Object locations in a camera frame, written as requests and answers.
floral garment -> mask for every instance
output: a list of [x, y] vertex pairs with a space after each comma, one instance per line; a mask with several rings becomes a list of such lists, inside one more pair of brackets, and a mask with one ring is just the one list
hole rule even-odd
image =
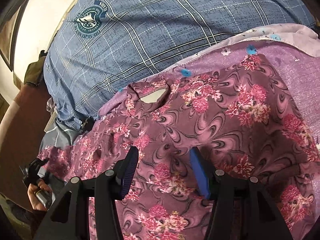
[[[157, 90], [156, 103], [140, 98]], [[139, 149], [132, 187], [117, 211], [125, 240], [202, 239], [212, 203], [202, 199], [188, 151], [233, 177], [257, 176], [267, 187], [294, 239], [315, 218], [312, 184], [319, 152], [287, 86], [263, 55], [177, 80], [133, 83], [127, 99], [97, 121], [75, 146], [48, 147], [46, 169], [63, 180], [90, 179]], [[96, 238], [94, 201], [90, 232]]]

plaid fabric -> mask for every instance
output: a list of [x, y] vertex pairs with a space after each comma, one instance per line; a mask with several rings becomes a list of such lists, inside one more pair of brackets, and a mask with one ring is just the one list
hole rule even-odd
[[235, 34], [276, 23], [314, 25], [301, 0], [79, 0], [45, 61], [58, 119], [80, 116], [127, 84]]

person's sleeve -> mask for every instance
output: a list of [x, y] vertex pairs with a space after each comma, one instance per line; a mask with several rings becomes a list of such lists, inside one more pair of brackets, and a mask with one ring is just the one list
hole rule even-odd
[[39, 211], [39, 210], [33, 210], [32, 216], [31, 216], [31, 236], [34, 237], [39, 225], [41, 224], [41, 221], [43, 220], [44, 216], [46, 215], [46, 211]]

silver screw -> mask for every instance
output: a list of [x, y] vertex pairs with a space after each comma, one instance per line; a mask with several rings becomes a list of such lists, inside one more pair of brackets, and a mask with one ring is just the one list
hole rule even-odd
[[258, 180], [257, 177], [252, 176], [252, 177], [250, 177], [250, 181], [251, 181], [252, 183], [257, 183], [259, 180]]
[[73, 178], [71, 179], [71, 183], [78, 183], [78, 181], [79, 181], [79, 178], [78, 178], [78, 177], [73, 177]]
[[224, 175], [224, 171], [223, 170], [216, 170], [216, 174], [218, 176], [223, 176]]
[[112, 176], [113, 174], [115, 174], [115, 172], [113, 170], [107, 170], [104, 174], [106, 176]]

human hand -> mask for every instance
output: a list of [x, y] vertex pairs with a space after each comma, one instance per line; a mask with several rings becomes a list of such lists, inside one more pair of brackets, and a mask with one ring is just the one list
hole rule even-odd
[[[52, 193], [52, 190], [49, 188], [49, 186], [47, 184], [44, 183], [44, 181], [41, 179], [38, 183], [38, 186], [49, 192], [49, 193]], [[29, 197], [29, 200], [31, 202], [31, 205], [32, 205], [32, 208], [34, 210], [40, 210], [40, 211], [47, 211], [47, 209], [44, 207], [44, 205], [38, 200], [38, 198], [36, 197], [35, 195], [35, 192], [38, 190], [38, 187], [33, 185], [33, 184], [30, 184], [29, 185], [29, 188], [28, 188], [28, 197]]]

